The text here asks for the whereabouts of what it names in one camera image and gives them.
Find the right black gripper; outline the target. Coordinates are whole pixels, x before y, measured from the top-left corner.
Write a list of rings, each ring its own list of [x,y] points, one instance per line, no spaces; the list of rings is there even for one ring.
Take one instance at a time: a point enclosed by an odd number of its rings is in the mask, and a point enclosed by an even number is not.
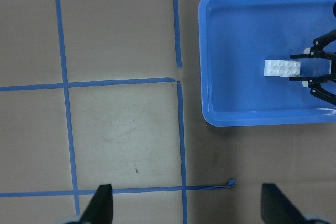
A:
[[[335,41],[335,30],[316,38],[308,54],[290,55],[290,59],[319,58],[330,60],[328,74],[317,77],[289,77],[289,81],[304,81],[311,85],[311,94],[323,101],[335,105],[335,94],[322,87],[323,83],[335,83],[335,52],[324,51],[325,46]]]

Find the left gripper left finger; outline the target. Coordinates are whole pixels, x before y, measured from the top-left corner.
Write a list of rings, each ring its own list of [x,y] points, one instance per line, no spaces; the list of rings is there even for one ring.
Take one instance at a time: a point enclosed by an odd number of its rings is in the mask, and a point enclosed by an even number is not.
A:
[[[112,185],[100,185],[92,197],[89,205],[81,215],[79,223],[112,223],[113,195]]]

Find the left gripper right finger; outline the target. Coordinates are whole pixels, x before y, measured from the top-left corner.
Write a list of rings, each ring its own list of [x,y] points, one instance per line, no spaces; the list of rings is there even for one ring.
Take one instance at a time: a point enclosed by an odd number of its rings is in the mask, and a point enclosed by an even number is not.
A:
[[[261,218],[264,223],[306,223],[303,214],[273,183],[263,183]]]

